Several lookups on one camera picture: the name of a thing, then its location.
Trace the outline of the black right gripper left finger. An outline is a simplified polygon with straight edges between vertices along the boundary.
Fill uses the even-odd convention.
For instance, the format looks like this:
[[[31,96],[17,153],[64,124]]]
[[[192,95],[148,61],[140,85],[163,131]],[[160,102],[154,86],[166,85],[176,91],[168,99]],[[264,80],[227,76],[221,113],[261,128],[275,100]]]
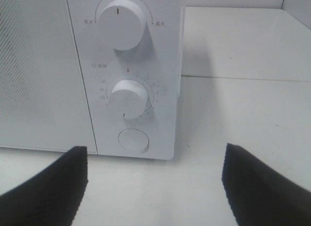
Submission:
[[[70,226],[88,184],[87,149],[75,146],[0,196],[2,226]]]

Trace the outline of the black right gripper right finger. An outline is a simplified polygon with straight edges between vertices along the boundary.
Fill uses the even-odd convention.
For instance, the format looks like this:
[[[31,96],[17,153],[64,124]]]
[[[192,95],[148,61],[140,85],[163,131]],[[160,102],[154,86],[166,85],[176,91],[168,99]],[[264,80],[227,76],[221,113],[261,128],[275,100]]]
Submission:
[[[222,183],[240,226],[311,224],[311,192],[241,146],[227,144]]]

